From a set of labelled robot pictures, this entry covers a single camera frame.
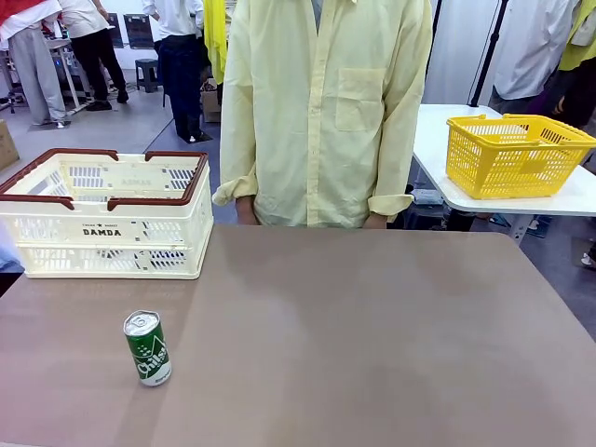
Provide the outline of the person's right hand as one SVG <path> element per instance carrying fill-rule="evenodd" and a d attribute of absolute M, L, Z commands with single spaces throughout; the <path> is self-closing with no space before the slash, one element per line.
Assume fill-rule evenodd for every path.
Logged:
<path fill-rule="evenodd" d="M 243 196 L 236 199 L 237 221 L 243 225 L 258 225 L 258 219 L 254 214 L 253 197 Z"/>

